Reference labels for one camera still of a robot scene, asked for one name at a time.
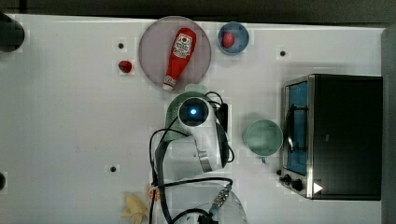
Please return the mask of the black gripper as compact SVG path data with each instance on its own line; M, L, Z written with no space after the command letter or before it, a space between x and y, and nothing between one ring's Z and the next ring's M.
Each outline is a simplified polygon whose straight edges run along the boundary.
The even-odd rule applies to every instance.
M218 109L215 110L215 115L225 132L228 132L228 115L229 107L227 104L221 104Z

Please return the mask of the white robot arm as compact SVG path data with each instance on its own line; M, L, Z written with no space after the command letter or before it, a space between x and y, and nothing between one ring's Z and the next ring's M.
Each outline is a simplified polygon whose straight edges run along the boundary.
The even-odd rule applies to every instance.
M227 133L203 97L180 102L155 150L158 224L248 224L233 181L212 176L230 161Z

